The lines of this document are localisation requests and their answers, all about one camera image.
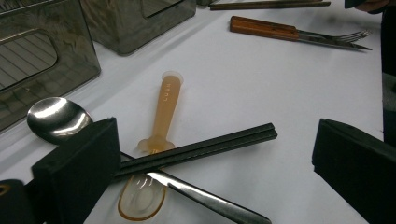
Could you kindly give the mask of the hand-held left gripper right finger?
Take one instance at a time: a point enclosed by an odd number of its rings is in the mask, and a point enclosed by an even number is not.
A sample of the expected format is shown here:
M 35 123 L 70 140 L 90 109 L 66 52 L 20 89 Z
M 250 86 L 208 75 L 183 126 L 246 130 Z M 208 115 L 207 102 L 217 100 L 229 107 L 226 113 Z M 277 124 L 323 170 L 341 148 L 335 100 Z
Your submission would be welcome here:
M 396 224 L 396 147 L 345 123 L 321 119 L 312 164 L 370 224 Z

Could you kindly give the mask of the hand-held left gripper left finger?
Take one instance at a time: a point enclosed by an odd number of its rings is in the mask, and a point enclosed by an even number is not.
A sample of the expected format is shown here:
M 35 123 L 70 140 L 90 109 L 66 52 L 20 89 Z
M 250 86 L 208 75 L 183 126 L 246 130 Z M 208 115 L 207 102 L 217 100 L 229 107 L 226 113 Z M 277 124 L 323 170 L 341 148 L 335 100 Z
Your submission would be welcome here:
M 120 168 L 117 120 L 88 125 L 32 167 L 47 224 L 83 224 Z

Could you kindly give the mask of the wooden-handled fork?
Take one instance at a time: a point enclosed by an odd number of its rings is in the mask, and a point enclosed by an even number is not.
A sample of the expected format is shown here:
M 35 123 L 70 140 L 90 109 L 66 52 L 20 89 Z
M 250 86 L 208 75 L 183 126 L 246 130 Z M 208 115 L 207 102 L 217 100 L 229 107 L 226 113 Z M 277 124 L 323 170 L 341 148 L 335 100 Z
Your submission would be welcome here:
M 280 24 L 280 23 L 269 22 L 269 21 L 254 20 L 254 19 L 245 18 L 245 17 L 239 17 L 239 16 L 232 16 L 231 20 L 230 20 L 230 24 L 231 24 L 232 21 L 234 21 L 234 22 L 239 21 L 239 22 L 244 22 L 244 23 L 253 23 L 253 24 L 259 24 L 259 25 L 271 25 L 271 26 L 274 26 L 275 28 L 280 28 L 280 29 L 283 29 L 283 30 L 286 30 L 286 31 L 296 32 L 299 35 L 320 37 L 320 38 L 323 38 L 323 39 L 338 40 L 338 41 L 344 41 L 344 42 L 348 42 L 348 43 L 353 43 L 353 42 L 358 41 L 360 39 L 363 39 L 364 37 L 366 37 L 366 36 L 371 34 L 370 31 L 363 30 L 363 31 L 359 31 L 359 32 L 356 32 L 356 33 L 348 34 L 348 35 L 324 35 L 324 34 L 318 34 L 318 33 L 298 30 L 296 27 L 291 26 L 291 25 Z

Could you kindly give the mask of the dark brown chopstick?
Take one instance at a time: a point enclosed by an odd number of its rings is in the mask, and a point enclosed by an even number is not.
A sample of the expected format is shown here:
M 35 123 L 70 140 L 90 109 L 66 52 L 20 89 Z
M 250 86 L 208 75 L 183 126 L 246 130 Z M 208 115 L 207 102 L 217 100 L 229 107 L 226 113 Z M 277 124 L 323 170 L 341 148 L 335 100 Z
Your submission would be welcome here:
M 261 4 L 261 3 L 304 3 L 304 2 L 322 2 L 324 0 L 237 0 L 233 2 L 224 2 L 216 4 Z
M 299 7 L 328 7 L 330 2 L 268 3 L 268 4 L 212 4 L 211 10 L 279 9 Z

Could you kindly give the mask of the wooden-handled knife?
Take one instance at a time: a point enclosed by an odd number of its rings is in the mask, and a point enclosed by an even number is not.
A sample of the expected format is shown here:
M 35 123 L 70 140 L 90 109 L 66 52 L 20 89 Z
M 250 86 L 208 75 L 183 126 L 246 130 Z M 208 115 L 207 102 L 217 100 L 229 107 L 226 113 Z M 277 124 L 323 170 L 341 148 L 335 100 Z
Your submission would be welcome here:
M 298 41 L 298 42 L 322 45 L 332 48 L 369 50 L 369 48 L 357 44 L 338 41 L 338 40 L 323 39 L 320 37 L 299 35 L 296 32 L 275 28 L 274 26 L 271 25 L 259 25 L 253 23 L 232 21 L 230 24 L 230 30 L 232 32 L 240 33 L 240 34 L 257 35 L 257 36 L 269 37 L 269 38 L 275 38 L 275 39 L 281 39 L 287 41 Z

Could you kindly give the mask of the smoky transparent plastic bin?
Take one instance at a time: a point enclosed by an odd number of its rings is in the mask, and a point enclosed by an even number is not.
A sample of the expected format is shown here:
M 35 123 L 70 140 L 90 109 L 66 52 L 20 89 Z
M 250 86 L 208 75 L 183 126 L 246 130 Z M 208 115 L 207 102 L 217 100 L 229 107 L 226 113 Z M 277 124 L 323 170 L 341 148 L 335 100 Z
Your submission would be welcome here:
M 0 132 L 100 71 L 79 0 L 0 0 Z
M 193 17 L 196 0 L 80 0 L 92 40 L 129 55 Z

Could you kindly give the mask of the wooden spoon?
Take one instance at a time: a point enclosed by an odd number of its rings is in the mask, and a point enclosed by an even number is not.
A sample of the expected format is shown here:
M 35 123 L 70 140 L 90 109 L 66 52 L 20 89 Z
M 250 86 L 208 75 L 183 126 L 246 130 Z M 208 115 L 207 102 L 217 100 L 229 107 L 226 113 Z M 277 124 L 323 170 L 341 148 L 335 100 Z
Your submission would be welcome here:
M 175 71 L 163 74 L 155 119 L 148 139 L 141 140 L 137 148 L 155 154 L 175 148 L 167 140 L 169 128 L 177 106 L 183 77 Z M 133 175 L 124 185 L 119 197 L 119 214 L 132 221 L 144 221 L 155 216 L 163 205 L 166 187 L 148 175 Z

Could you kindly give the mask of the metal spoon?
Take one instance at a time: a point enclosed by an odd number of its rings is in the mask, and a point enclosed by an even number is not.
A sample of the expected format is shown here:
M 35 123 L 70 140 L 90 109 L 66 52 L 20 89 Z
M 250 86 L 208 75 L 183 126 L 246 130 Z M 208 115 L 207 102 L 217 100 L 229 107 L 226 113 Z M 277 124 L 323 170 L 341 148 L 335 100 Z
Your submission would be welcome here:
M 50 97 L 38 101 L 29 109 L 27 123 L 37 136 L 52 144 L 59 145 L 91 124 L 92 118 L 80 105 L 62 97 Z M 177 152 L 174 152 L 172 148 L 158 154 L 169 162 L 195 160 L 212 154 L 255 145 L 276 137 L 275 127 L 269 123 L 180 147 Z M 268 217 L 199 189 L 162 172 L 159 167 L 142 175 L 152 177 L 164 185 L 166 190 L 172 189 L 237 224 L 272 224 Z

